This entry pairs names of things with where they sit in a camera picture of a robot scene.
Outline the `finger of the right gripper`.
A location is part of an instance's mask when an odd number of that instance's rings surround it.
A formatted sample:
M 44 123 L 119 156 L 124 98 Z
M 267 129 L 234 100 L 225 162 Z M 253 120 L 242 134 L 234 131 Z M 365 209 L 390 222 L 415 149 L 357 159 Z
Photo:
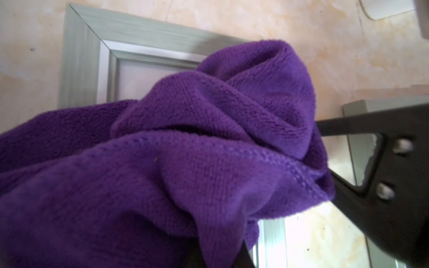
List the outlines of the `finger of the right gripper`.
M 381 250 L 413 268 L 429 265 L 429 106 L 326 119 L 322 136 L 379 134 L 366 182 L 333 174 L 334 205 Z

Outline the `purple cloth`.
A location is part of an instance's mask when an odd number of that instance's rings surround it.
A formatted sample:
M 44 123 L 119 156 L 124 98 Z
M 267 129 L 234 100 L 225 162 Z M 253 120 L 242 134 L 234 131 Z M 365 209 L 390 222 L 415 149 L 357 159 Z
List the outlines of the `purple cloth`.
M 141 100 L 1 135 L 10 268 L 230 268 L 258 222 L 333 199 L 311 78 L 284 41 L 222 49 Z

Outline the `white tissue box wooden lid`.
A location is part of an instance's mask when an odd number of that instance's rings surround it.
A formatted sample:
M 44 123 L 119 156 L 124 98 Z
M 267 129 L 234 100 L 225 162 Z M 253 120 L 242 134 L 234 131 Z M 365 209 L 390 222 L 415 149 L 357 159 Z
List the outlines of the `white tissue box wooden lid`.
M 413 0 L 360 0 L 366 16 L 372 20 L 385 19 L 415 10 Z

